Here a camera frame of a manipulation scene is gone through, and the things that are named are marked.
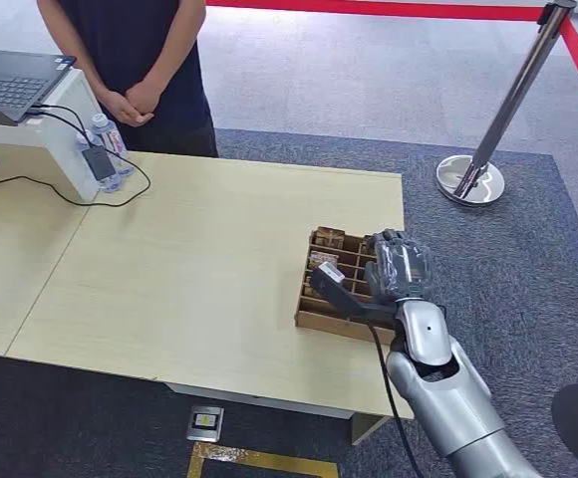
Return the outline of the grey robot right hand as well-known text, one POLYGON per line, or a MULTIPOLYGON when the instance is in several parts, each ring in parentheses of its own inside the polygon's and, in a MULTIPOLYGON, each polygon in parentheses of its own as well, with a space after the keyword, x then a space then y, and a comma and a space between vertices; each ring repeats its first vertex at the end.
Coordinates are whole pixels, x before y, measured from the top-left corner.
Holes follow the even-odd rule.
POLYGON ((385 229, 368 236, 366 248, 374 256, 365 266, 373 302, 391 305, 431 297, 434 274, 429 247, 403 231, 385 229))

